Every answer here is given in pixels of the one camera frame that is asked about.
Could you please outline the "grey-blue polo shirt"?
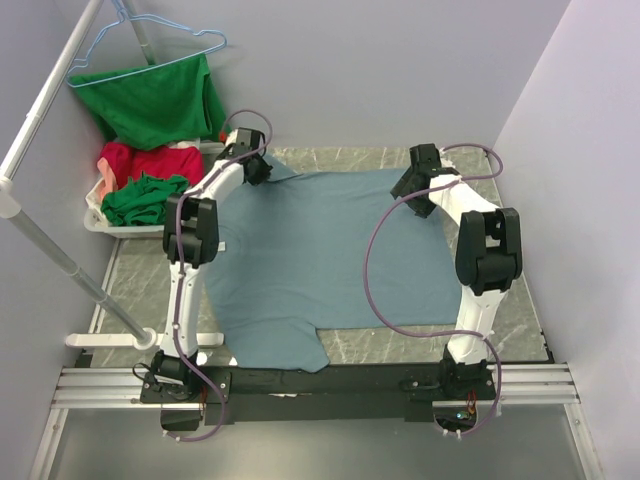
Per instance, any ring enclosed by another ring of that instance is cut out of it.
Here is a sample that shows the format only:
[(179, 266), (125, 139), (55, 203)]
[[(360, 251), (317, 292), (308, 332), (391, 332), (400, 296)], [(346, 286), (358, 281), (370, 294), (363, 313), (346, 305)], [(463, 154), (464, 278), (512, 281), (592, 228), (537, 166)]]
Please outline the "grey-blue polo shirt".
[(223, 201), (225, 248), (205, 287), (240, 366), (315, 372), (329, 362), (319, 330), (455, 323), (461, 287), (441, 218), (395, 206), (400, 177), (275, 163)]

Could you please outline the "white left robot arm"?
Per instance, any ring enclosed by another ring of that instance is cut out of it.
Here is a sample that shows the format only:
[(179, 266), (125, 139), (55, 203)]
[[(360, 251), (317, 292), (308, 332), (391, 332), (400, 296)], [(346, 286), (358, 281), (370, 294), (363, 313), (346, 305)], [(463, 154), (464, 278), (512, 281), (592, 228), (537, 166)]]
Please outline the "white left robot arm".
[(264, 160), (267, 144), (263, 132), (233, 130), (203, 179), (168, 199), (162, 244), (170, 262), (170, 294), (161, 364), (182, 357), (194, 362), (197, 357), (204, 277), (219, 250), (218, 208), (240, 186), (269, 179), (272, 167)]

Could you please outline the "white plastic laundry basket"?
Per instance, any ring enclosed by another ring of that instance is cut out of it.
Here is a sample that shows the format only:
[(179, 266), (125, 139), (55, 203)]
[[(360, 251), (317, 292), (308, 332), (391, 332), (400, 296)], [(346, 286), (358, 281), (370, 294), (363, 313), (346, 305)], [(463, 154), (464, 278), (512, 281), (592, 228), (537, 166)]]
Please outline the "white plastic laundry basket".
[(162, 225), (134, 227), (115, 227), (110, 225), (101, 212), (102, 200), (98, 194), (101, 180), (100, 176), (97, 183), (85, 196), (86, 211), (83, 222), (88, 231), (103, 233), (119, 239), (159, 238), (162, 236), (164, 223)]

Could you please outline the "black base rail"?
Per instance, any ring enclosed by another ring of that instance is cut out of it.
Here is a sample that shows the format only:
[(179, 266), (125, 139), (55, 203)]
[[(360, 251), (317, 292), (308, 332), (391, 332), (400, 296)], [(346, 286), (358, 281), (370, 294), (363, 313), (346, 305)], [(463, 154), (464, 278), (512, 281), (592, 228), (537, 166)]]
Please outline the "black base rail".
[(459, 422), (467, 430), (504, 405), (576, 404), (561, 364), (335, 365), (316, 373), (207, 367), (209, 383), (171, 385), (142, 368), (68, 368), (55, 409), (157, 410), (169, 432), (217, 422), (393, 419)]

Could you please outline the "red t shirt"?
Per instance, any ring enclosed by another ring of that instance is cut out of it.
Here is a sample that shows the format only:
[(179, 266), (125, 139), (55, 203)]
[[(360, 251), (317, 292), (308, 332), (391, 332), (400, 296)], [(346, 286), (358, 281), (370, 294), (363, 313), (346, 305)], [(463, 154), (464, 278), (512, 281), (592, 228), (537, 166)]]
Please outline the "red t shirt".
[(126, 144), (109, 142), (102, 149), (98, 160), (105, 157), (122, 189), (130, 177), (138, 180), (142, 173), (161, 179), (180, 175), (195, 185), (204, 177), (202, 154), (195, 146), (172, 148), (160, 146), (152, 150), (138, 150)]

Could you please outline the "hanging green t shirt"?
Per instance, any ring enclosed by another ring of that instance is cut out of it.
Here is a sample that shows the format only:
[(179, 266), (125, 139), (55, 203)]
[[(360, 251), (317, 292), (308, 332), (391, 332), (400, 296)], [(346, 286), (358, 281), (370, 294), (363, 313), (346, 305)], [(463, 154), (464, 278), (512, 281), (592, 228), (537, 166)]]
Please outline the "hanging green t shirt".
[(79, 74), (69, 83), (107, 142), (138, 150), (216, 140), (227, 115), (203, 54), (162, 65)]

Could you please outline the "pink garment in basket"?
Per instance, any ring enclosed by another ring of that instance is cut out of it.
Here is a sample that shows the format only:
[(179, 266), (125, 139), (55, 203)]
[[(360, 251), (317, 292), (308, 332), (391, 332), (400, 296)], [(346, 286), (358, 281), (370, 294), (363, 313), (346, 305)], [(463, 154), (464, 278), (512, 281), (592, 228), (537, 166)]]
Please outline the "pink garment in basket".
[(103, 200), (106, 195), (117, 191), (119, 187), (114, 171), (105, 157), (101, 157), (98, 160), (97, 168), (102, 178), (98, 194), (100, 199)]

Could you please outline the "crumpled green t shirt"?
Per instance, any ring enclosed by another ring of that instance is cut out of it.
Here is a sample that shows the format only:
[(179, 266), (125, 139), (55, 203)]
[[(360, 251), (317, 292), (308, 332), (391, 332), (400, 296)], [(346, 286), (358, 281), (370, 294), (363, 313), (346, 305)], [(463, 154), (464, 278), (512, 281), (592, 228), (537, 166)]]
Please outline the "crumpled green t shirt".
[(142, 173), (138, 180), (130, 177), (122, 189), (107, 193), (101, 212), (115, 227), (162, 225), (168, 198), (184, 193), (188, 187), (188, 179), (180, 175), (161, 179)]

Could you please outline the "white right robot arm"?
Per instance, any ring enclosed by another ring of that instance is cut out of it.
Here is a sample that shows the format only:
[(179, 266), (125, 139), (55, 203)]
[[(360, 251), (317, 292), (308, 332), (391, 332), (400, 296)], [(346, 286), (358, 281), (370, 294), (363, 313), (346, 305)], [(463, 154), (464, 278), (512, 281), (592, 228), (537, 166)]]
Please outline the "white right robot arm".
[(445, 353), (455, 363), (439, 374), (444, 395), (460, 399), (474, 386), (464, 365), (488, 357), (484, 340), (493, 330), (498, 307), (523, 268), (520, 217), (483, 198), (452, 164), (441, 159), (434, 144), (409, 149), (410, 166), (391, 189), (393, 198), (407, 198), (407, 206), (421, 217), (440, 209), (458, 227), (454, 265), (462, 286), (456, 335)]

